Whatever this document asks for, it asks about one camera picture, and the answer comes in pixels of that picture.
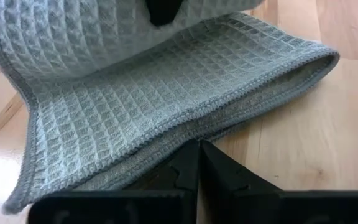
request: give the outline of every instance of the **towel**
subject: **towel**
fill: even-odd
[[[18,213],[59,190],[125,187],[189,139],[216,139],[304,93],[339,60],[238,10],[184,0],[0,0],[0,66],[29,110]]]

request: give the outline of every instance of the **wooden floor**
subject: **wooden floor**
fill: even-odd
[[[358,189],[358,1],[266,0],[247,13],[328,44],[342,59],[307,95],[217,145],[283,189]],[[27,118],[0,74],[0,208],[19,174]],[[25,223],[27,211],[0,211],[0,223]]]

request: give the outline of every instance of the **gray towel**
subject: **gray towel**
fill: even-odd
[[[228,14],[259,2],[186,0],[156,28],[143,0],[0,0],[0,66],[30,113],[5,212],[59,190],[124,187],[333,69],[325,45]]]

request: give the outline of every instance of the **folded towel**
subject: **folded towel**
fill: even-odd
[[[333,49],[227,15],[259,2],[187,0],[157,28],[141,0],[0,0],[0,66],[30,113],[5,212],[59,190],[124,187],[333,69]]]

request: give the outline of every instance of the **black plastic object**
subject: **black plastic object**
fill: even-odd
[[[213,223],[358,224],[358,192],[286,192],[202,141],[201,181]]]
[[[155,26],[171,23],[179,11],[183,0],[146,0],[150,22]]]
[[[196,223],[200,143],[188,141],[125,190],[60,192],[35,203],[29,224]]]

